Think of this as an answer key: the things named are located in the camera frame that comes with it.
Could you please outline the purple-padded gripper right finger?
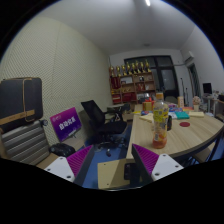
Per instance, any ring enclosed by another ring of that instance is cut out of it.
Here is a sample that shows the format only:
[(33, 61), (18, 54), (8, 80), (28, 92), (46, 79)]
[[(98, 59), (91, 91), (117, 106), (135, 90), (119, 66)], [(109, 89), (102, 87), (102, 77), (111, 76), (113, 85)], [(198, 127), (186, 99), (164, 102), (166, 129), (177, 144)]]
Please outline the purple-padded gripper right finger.
[(137, 144), (132, 145), (132, 155), (144, 185), (183, 169), (183, 166), (168, 154), (158, 155)]

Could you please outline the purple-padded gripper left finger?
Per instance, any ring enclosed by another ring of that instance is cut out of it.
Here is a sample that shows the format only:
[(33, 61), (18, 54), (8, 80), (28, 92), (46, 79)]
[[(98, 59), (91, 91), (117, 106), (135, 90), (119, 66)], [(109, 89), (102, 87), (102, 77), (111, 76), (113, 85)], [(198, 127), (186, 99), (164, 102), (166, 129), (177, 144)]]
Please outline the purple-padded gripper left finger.
[(93, 156), (94, 147), (90, 145), (67, 158), (58, 157), (45, 171), (82, 186)]

